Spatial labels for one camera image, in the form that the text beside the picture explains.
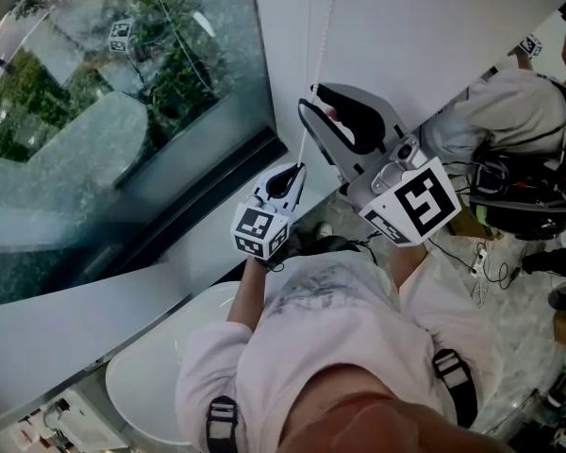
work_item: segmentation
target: tiled floor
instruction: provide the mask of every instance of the tiled floor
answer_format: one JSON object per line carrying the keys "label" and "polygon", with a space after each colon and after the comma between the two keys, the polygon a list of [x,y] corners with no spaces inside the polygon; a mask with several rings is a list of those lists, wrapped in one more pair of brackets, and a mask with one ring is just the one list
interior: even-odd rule
{"label": "tiled floor", "polygon": [[[335,196],[330,197],[312,210],[300,222],[302,230],[308,230],[320,221],[327,221],[334,228],[334,233],[348,239],[364,240],[373,232],[372,227],[363,221],[346,203]],[[445,229],[433,239],[447,251],[452,251],[464,261],[472,263],[478,239],[450,236]],[[490,279],[498,278],[499,267],[508,264],[509,272],[519,262],[525,242],[506,236],[502,240],[489,242]],[[372,241],[380,266],[385,268],[391,245],[383,237]],[[456,260],[451,260],[458,269],[465,286],[473,291],[478,286],[478,279],[470,276],[467,268]],[[548,389],[561,369],[563,349],[554,342],[553,310],[547,304],[547,294],[553,285],[558,285],[562,277],[545,273],[532,276],[518,276],[506,289],[497,283],[491,283],[488,294],[487,283],[483,280],[481,292],[476,290],[474,301],[484,300],[483,310],[490,316],[503,338],[503,352],[506,361],[503,381],[489,405],[480,413],[474,429],[485,432],[495,427],[509,414],[520,408],[535,388]],[[495,433],[506,430],[499,428]]]}

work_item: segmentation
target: white sink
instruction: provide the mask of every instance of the white sink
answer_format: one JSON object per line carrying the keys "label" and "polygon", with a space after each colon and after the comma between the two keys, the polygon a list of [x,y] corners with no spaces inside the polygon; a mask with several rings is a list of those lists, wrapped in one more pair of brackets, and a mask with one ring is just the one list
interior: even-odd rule
{"label": "white sink", "polygon": [[239,282],[210,287],[111,360],[107,391],[132,427],[159,442],[188,444],[175,413],[175,385],[187,339],[206,324],[225,321],[238,288]]}

